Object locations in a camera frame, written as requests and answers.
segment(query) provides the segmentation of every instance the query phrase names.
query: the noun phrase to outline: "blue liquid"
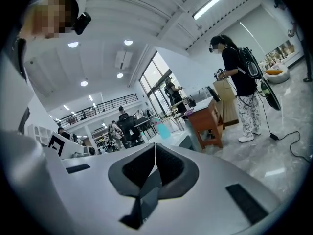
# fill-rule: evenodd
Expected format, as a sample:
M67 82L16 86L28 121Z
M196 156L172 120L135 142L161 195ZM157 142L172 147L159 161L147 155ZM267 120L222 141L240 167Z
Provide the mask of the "blue liquid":
M169 131L169 129L167 129L167 127L164 124L162 123L158 124L157 128L162 139L168 139L171 136L171 132Z

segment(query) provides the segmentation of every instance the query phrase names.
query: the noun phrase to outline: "metal railing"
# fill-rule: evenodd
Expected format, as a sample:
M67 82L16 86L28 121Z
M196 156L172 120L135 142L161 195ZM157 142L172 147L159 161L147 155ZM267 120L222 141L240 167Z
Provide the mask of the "metal railing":
M131 102L135 102L135 101L138 101L137 94L131 94L128 96L120 97L120 98L117 98L108 102L104 102L101 104L97 104L96 106L90 106L86 109L75 112L75 114L66 116L60 119L59 121L56 121L56 123L60 127L66 128L77 122L83 121L89 117L95 116L102 112L105 112L114 108L118 108L120 106L123 106Z

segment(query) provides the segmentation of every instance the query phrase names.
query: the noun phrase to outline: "pillow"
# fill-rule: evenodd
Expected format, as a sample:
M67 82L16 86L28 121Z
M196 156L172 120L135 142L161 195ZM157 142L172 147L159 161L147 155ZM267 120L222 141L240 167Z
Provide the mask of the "pillow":
M281 70L267 70L265 73L268 75L278 75L283 72Z

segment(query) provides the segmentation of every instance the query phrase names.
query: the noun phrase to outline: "camouflage pants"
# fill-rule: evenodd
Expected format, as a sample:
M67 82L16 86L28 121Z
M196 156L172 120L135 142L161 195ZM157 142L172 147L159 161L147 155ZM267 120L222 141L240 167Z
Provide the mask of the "camouflage pants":
M253 137L253 132L258 132L261 125L259 101L256 93L249 96L237 97L237 107L243 124L244 136Z

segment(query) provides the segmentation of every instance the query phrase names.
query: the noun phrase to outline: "gray tile floor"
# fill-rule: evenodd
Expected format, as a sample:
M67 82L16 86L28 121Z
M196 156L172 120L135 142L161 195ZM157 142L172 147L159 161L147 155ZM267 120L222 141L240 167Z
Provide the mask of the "gray tile floor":
M264 107L271 132L282 138L287 133L299 131L301 139L292 146L292 150L295 154L308 158L313 150L313 83L302 81L306 77L304 60L290 70L290 75L290 79L282 84L271 84L282 110L274 110L266 100L263 100ZM242 126L239 123L223 131L223 149L207 146L203 152L233 163L261 181L281 200L285 200L297 192L309 163L292 156L289 150L289 145L298 139L298 134L290 135L281 141L272 140L269 137L261 103L260 111L262 118L260 136L256 136L251 142L239 143L238 137L242 134ZM171 131L178 129L171 122L167 122L166 125ZM190 134L194 148L200 152L200 145L190 124L186 122L184 126Z

